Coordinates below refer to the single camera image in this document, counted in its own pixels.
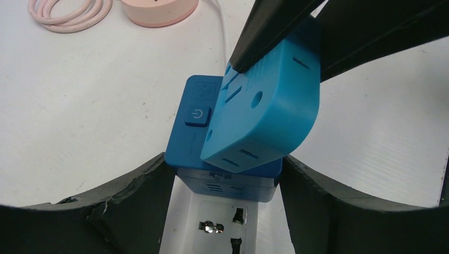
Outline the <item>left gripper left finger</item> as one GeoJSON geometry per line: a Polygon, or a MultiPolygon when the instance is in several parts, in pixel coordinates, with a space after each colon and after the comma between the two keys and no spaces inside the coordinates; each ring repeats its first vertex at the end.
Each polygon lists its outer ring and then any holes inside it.
{"type": "Polygon", "coordinates": [[[175,175],[159,154],[51,204],[1,206],[1,253],[159,253],[175,175]]]}

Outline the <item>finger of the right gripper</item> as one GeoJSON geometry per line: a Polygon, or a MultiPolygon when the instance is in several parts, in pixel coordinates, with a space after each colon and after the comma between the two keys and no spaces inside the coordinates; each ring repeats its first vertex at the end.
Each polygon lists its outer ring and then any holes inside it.
{"type": "Polygon", "coordinates": [[[328,1],[322,28],[321,81],[448,36],[448,1],[328,1]]]}
{"type": "Polygon", "coordinates": [[[255,1],[230,57],[232,68],[244,73],[292,32],[323,0],[255,1]]]}

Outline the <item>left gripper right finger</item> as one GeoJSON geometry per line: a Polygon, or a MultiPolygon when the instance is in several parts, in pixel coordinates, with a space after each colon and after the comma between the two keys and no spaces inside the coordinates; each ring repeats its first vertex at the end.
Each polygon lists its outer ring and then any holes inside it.
{"type": "Polygon", "coordinates": [[[375,197],[292,156],[283,159],[280,188],[296,253],[448,253],[448,205],[375,197]]]}

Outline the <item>white USB power strip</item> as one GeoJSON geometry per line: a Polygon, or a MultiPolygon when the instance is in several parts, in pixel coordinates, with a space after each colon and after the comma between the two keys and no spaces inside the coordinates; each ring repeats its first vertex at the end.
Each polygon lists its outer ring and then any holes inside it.
{"type": "Polygon", "coordinates": [[[255,253],[258,203],[201,195],[175,177],[160,253],[255,253]]]}

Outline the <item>light blue plug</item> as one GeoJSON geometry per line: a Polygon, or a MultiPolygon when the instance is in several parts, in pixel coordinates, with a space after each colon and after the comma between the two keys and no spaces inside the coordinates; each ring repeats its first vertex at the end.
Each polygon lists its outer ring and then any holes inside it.
{"type": "Polygon", "coordinates": [[[309,16],[247,72],[228,71],[200,158],[239,173],[294,151],[319,111],[320,44],[309,16]]]}

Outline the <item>dark blue cube adapter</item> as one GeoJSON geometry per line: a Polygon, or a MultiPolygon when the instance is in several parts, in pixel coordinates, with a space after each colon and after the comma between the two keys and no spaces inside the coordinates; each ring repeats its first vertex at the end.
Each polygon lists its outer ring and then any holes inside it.
{"type": "Polygon", "coordinates": [[[269,202],[279,183],[281,159],[238,174],[200,159],[222,79],[221,76],[206,75],[193,75],[187,79],[165,161],[195,193],[269,202]]]}

